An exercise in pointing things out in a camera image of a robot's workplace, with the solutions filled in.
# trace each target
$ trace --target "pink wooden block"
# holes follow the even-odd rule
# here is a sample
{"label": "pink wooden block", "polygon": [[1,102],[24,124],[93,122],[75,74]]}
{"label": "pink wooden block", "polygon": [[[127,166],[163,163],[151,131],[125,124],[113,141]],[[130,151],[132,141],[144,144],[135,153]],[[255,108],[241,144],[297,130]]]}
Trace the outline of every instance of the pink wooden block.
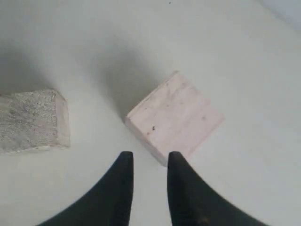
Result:
{"label": "pink wooden block", "polygon": [[126,117],[126,125],[164,166],[168,154],[187,157],[223,121],[187,79],[174,72]]}

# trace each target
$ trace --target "gray stone block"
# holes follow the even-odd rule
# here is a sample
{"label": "gray stone block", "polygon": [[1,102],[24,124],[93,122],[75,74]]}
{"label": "gray stone block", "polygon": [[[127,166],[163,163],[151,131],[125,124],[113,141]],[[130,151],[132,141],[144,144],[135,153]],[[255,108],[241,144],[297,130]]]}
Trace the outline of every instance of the gray stone block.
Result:
{"label": "gray stone block", "polygon": [[57,91],[0,95],[0,153],[69,146],[67,102]]}

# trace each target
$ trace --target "rough stone texture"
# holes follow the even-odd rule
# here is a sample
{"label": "rough stone texture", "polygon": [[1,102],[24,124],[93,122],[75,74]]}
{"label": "rough stone texture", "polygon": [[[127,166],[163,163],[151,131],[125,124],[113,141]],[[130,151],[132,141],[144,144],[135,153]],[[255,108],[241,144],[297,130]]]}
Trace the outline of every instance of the rough stone texture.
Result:
{"label": "rough stone texture", "polygon": [[0,153],[69,146],[67,102],[57,91],[0,95]]}
{"label": "rough stone texture", "polygon": [[127,115],[126,126],[166,166],[169,152],[188,157],[222,121],[210,100],[174,72]]}

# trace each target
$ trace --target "white table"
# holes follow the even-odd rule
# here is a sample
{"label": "white table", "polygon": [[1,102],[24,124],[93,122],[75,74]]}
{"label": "white table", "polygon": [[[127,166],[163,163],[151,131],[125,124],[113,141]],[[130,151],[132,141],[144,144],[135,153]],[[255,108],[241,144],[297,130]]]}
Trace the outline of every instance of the white table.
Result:
{"label": "white table", "polygon": [[31,226],[135,158],[131,226],[171,225],[166,168],[120,116],[173,70],[225,115],[191,165],[274,226],[301,210],[301,38],[246,0],[3,0],[0,92],[52,87],[69,103],[71,149],[0,156],[0,225]]}

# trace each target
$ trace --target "block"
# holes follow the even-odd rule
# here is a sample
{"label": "block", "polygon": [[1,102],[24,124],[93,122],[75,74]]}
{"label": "block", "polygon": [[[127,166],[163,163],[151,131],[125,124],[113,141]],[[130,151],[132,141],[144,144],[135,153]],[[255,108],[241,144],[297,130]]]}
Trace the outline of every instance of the block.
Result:
{"label": "block", "polygon": [[69,147],[66,100],[55,90],[0,95],[0,153]]}
{"label": "block", "polygon": [[158,161],[188,157],[223,121],[221,113],[179,72],[174,72],[126,117],[126,126]]}

